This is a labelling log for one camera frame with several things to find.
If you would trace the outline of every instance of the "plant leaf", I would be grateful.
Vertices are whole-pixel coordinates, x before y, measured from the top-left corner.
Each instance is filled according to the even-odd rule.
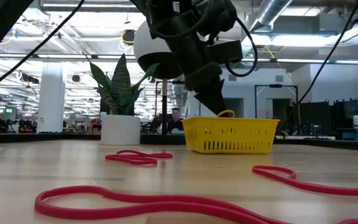
[[[159,63],[155,63],[155,64],[151,65],[151,66],[149,67],[149,69],[147,69],[146,74],[144,74],[144,76],[142,77],[142,79],[140,79],[139,82],[137,82],[134,86],[131,87],[131,89],[132,89],[132,90],[131,90],[132,95],[136,94],[136,91],[137,91],[137,89],[139,89],[140,84],[142,84],[142,82],[143,82],[146,78],[150,77],[151,75],[153,75],[153,74],[155,73],[155,71],[157,70],[158,65],[160,65],[160,64],[159,64]]]
[[[111,93],[107,89],[99,86],[99,94],[100,97],[109,105],[113,114],[120,114],[117,101],[113,100]]]
[[[119,59],[110,83],[110,92],[113,100],[118,102],[121,111],[124,111],[131,102],[131,78],[127,69],[125,54]]]
[[[110,80],[106,78],[104,72],[94,63],[90,62],[89,64],[91,65],[92,78],[103,88],[110,90]]]
[[[132,95],[132,101],[131,103],[129,103],[129,105],[125,108],[124,113],[126,115],[130,115],[129,113],[131,113],[131,109],[132,109],[132,105],[134,105],[135,101],[138,99],[140,93],[143,91],[144,88],[141,88],[139,90],[137,90],[133,95]]]

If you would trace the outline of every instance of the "white pot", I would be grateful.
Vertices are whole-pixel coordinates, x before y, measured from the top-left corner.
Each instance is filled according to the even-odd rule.
[[[140,143],[140,118],[124,115],[103,115],[101,143],[130,146]]]

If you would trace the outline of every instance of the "wooden table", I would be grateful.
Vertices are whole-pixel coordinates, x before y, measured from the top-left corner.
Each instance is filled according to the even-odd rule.
[[[157,167],[105,161],[120,149],[169,152]],[[202,155],[185,146],[102,146],[99,141],[42,141],[0,144],[0,223],[172,224],[233,223],[192,213],[162,212],[117,220],[78,221],[34,212],[44,190],[98,185],[131,194],[190,194],[225,200],[270,218],[291,223],[337,223],[358,218],[358,197],[314,194],[251,172],[257,164],[289,167],[307,182],[358,187],[358,151],[311,146],[274,146],[267,155]],[[121,207],[97,195],[53,198],[73,208]]]

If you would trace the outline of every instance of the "yellow plastic basket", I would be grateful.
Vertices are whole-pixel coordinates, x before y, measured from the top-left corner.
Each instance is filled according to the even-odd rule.
[[[279,121],[194,117],[182,122],[190,150],[200,153],[270,153]]]

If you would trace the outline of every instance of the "red elastic loop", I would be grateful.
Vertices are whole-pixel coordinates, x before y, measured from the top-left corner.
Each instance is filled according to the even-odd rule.
[[[281,177],[266,170],[281,171],[289,175],[288,177]],[[295,179],[295,171],[287,168],[274,166],[254,166],[252,171],[256,174],[269,177],[271,179],[303,190],[326,194],[358,196],[358,189],[328,187],[324,185],[309,184],[306,182],[298,181]],[[43,200],[46,198],[75,193],[99,194],[113,200],[141,204],[122,208],[79,209],[56,207],[43,202]],[[43,192],[35,199],[35,210],[41,214],[52,217],[80,220],[122,218],[144,213],[176,211],[201,213],[243,224],[285,224],[285,222],[263,217],[237,205],[211,198],[187,195],[129,195],[113,192],[111,190],[96,186],[62,187],[59,189]],[[345,220],[339,224],[358,224],[358,220]]]
[[[156,165],[157,159],[170,159],[172,158],[172,154],[169,153],[143,153],[133,150],[121,150],[117,152],[115,155],[107,155],[105,159],[112,161],[120,161],[126,162],[134,165]]]
[[[151,158],[157,158],[157,159],[170,159],[173,158],[173,155],[170,153],[151,153],[151,154],[147,154],[144,152],[138,152],[138,151],[133,151],[133,150],[121,150],[118,151],[116,154],[120,155],[122,153],[133,153],[135,155],[133,156],[142,156],[142,157],[151,157]]]
[[[275,170],[275,171],[282,171],[289,176],[282,177],[277,174],[273,174],[266,170]],[[290,170],[287,168],[282,167],[275,167],[275,166],[254,166],[252,171],[256,174],[263,175],[265,177],[269,177],[273,180],[277,180],[283,182],[284,184],[291,185],[292,187],[296,187],[303,190],[309,190],[312,192],[324,193],[324,194],[333,194],[333,195],[347,195],[347,196],[358,196],[358,189],[355,188],[345,188],[345,187],[330,187],[325,185],[319,184],[311,184],[296,180],[296,173],[294,170]]]
[[[76,193],[99,194],[113,200],[141,204],[121,208],[81,209],[62,208],[44,202],[45,199],[50,197]],[[263,217],[237,205],[211,198],[186,195],[130,195],[96,186],[62,187],[45,191],[35,199],[35,210],[51,217],[76,220],[122,218],[152,212],[194,212],[238,223],[286,224]]]

